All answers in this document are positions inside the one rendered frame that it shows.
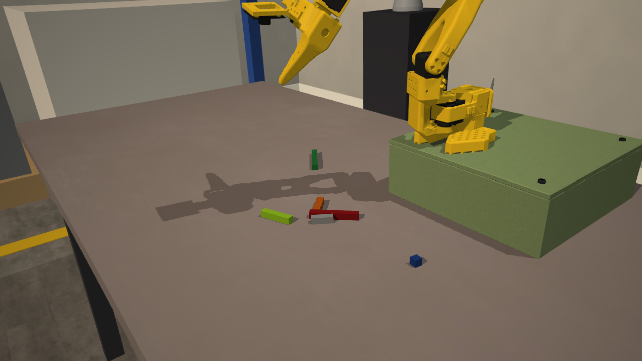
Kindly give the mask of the dark red rod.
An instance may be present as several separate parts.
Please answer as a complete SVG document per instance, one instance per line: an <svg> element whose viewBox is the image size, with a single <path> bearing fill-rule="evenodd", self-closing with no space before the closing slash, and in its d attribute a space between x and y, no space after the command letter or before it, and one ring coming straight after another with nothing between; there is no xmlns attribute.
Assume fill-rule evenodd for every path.
<svg viewBox="0 0 642 361"><path fill-rule="evenodd" d="M309 212L309 218L311 215L318 214L333 214L333 220L359 220L359 211L346 211L346 210L316 210L311 209Z"/></svg>

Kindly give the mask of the blue cube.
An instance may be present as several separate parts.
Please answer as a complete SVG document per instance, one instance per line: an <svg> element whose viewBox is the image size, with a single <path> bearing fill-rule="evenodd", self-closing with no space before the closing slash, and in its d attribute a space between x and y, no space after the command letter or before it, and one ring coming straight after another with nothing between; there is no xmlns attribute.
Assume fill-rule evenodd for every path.
<svg viewBox="0 0 642 361"><path fill-rule="evenodd" d="M422 257L420 257L420 256L419 256L419 255L417 255L417 254L416 254L416 255L411 256L411 257L410 257L410 264L411 264L411 266L413 266L413 267L415 267L415 268L417 268L417 267L419 267L419 266L422 266Z"/></svg>

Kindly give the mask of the orange rod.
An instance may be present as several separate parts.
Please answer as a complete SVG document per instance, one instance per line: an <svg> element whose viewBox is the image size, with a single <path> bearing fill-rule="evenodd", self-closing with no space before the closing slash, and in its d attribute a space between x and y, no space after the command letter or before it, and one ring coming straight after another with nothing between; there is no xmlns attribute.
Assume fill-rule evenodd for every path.
<svg viewBox="0 0 642 361"><path fill-rule="evenodd" d="M324 197L317 197L314 205L314 209L322 210L324 205Z"/></svg>

